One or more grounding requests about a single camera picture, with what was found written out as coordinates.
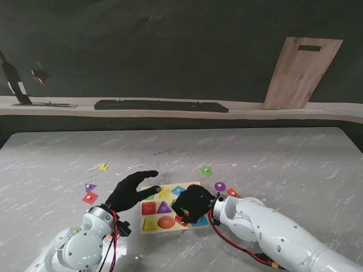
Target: wooden cutting board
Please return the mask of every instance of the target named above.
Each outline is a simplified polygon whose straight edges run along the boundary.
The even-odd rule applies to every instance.
[[[263,109],[302,109],[342,40],[287,37]]]

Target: gray marble table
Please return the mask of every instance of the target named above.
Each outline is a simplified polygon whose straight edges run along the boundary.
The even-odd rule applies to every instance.
[[[363,155],[337,128],[21,133],[0,150],[1,271],[23,272],[62,229],[79,226],[85,183],[103,203],[118,181],[140,170],[142,185],[223,181],[262,199],[323,243],[363,265]],[[108,171],[99,171],[107,162]],[[213,174],[200,174],[209,165]],[[140,234],[140,206],[120,214],[132,234],[119,240],[117,271],[275,271],[212,230]],[[233,236],[229,238],[253,250]],[[108,241],[104,242],[104,251]],[[104,271],[108,271],[112,254]],[[68,271],[54,264],[58,271]]]

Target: cutting board handle hole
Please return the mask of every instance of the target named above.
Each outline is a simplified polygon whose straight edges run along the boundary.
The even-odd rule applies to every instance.
[[[321,46],[316,45],[299,45],[298,51],[313,51],[313,52],[320,52]]]

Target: red wire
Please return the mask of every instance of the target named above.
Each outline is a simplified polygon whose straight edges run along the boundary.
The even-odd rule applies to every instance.
[[[209,210],[209,220],[211,222],[213,222],[213,218],[212,218],[212,209]],[[231,240],[229,240],[226,236],[224,236],[219,230],[218,228],[212,224],[212,227],[214,228],[214,230],[222,237],[223,240],[227,241],[228,243],[232,244],[233,246],[235,246],[236,248],[238,248],[239,250],[242,250],[244,252],[247,252],[249,255],[251,255],[254,259],[256,259],[257,261],[266,264],[266,265],[270,265],[271,266],[271,262],[268,261],[264,261],[262,259],[260,259],[259,257],[257,257],[252,251],[249,251],[247,249],[242,248],[241,246],[237,245],[236,243],[232,242]]]
[[[115,233],[114,233],[114,242],[113,242],[113,259],[111,262],[111,266],[109,268],[109,272],[111,272],[113,270],[113,268],[115,267],[115,263],[116,263],[116,245],[117,245],[117,234],[118,234],[118,230],[119,227],[117,226],[117,215],[116,212],[114,210],[110,210],[113,213],[113,218],[115,220]]]

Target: green circle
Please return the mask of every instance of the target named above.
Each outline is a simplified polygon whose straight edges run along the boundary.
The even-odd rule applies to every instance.
[[[213,173],[212,168],[209,166],[203,166],[200,168],[200,172],[203,176],[210,176]]]

